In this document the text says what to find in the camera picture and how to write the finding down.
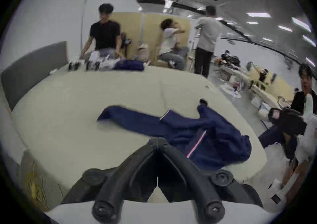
dark pants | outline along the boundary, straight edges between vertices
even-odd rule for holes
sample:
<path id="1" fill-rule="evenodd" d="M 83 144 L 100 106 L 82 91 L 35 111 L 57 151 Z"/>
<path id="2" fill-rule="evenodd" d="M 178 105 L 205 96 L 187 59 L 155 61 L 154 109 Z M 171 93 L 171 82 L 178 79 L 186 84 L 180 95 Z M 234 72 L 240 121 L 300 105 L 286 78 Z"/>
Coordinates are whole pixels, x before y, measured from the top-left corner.
<path id="1" fill-rule="evenodd" d="M 196 48 L 195 54 L 195 73 L 208 77 L 211 57 L 213 52 L 208 52 L 201 48 Z"/>
<path id="2" fill-rule="evenodd" d="M 291 137 L 290 142 L 286 144 L 283 132 L 275 125 L 262 133 L 259 136 L 259 140 L 263 148 L 266 148 L 274 143 L 280 143 L 283 147 L 286 158 L 289 160 L 292 160 L 295 156 L 295 150 L 297 147 L 296 137 Z"/>

pink stripe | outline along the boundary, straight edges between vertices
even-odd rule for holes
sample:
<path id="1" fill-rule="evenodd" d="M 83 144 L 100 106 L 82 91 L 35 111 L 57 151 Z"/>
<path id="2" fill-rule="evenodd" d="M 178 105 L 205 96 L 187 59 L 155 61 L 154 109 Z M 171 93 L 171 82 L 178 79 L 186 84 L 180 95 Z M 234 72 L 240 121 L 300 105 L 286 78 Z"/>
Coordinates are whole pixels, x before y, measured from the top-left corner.
<path id="1" fill-rule="evenodd" d="M 201 135 L 200 139 L 197 141 L 196 145 L 193 147 L 193 149 L 189 152 L 189 154 L 187 155 L 187 158 L 189 158 L 189 156 L 193 153 L 193 151 L 195 151 L 196 147 L 198 146 L 198 144 L 201 142 L 201 140 L 203 139 L 203 137 L 205 136 L 206 131 L 204 131 L 204 133 Z"/>

man's hair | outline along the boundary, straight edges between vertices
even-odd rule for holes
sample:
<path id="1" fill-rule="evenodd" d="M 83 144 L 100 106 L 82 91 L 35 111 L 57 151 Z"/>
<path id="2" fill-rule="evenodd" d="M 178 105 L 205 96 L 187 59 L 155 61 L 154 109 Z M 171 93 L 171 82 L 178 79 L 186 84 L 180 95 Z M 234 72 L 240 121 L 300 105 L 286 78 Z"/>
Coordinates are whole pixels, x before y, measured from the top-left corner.
<path id="1" fill-rule="evenodd" d="M 111 4 L 102 4 L 99 7 L 99 13 L 101 14 L 111 14 L 113 12 L 113 5 Z"/>
<path id="2" fill-rule="evenodd" d="M 171 18 L 168 18 L 168 19 L 165 19 L 164 21 L 161 22 L 161 29 L 162 30 L 165 30 L 166 28 L 170 27 L 173 23 L 173 19 Z"/>
<path id="3" fill-rule="evenodd" d="M 302 77 L 304 72 L 306 72 L 306 74 L 309 78 L 312 78 L 313 72 L 312 72 L 312 69 L 309 65 L 301 64 L 299 66 L 299 70 L 298 70 L 299 77 Z"/>
<path id="4" fill-rule="evenodd" d="M 206 13 L 211 15 L 211 16 L 215 16 L 216 15 L 216 8 L 214 6 L 207 6 Z"/>

ceiling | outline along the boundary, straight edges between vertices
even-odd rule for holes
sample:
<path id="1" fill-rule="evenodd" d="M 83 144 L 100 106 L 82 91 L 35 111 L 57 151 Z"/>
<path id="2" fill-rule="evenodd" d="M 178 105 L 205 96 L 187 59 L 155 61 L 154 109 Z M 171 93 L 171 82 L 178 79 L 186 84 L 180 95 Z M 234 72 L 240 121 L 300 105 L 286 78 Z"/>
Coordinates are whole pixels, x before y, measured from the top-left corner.
<path id="1" fill-rule="evenodd" d="M 306 57 L 317 65 L 317 57 L 315 56 L 316 47 L 309 44 L 303 39 L 303 35 L 316 43 L 314 31 L 307 32 L 292 21 L 295 17 L 310 26 L 309 20 L 304 11 L 299 6 L 297 0 L 173 0 L 174 3 L 186 5 L 193 8 L 206 7 L 214 5 L 217 7 L 217 16 L 223 17 L 227 22 L 233 22 L 234 27 L 244 34 L 249 35 L 252 42 L 268 46 L 277 51 L 292 57 L 299 62 L 305 62 Z M 145 4 L 142 5 L 144 12 L 162 12 L 163 5 Z M 250 17 L 249 12 L 266 12 L 271 18 Z M 180 8 L 173 8 L 171 14 L 191 18 L 198 18 L 201 15 Z M 256 21 L 258 24 L 247 24 L 247 21 Z M 290 28 L 293 32 L 289 32 L 278 28 L 278 25 Z M 240 38 L 239 34 L 231 29 L 224 27 L 222 36 L 228 38 Z"/>

white t-shirt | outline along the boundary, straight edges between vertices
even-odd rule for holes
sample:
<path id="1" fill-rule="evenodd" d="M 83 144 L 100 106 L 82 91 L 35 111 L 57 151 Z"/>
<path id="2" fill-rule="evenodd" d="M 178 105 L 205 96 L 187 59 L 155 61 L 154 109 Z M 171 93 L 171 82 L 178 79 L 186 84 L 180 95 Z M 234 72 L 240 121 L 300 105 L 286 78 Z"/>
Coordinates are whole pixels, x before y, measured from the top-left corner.
<path id="1" fill-rule="evenodd" d="M 163 32 L 163 41 L 159 50 L 159 55 L 172 51 L 177 43 L 177 37 L 174 35 L 177 28 L 166 28 Z"/>
<path id="2" fill-rule="evenodd" d="M 197 47 L 208 52 L 214 52 L 221 32 L 220 23 L 213 17 L 202 17 L 198 19 L 195 28 L 201 28 Z"/>

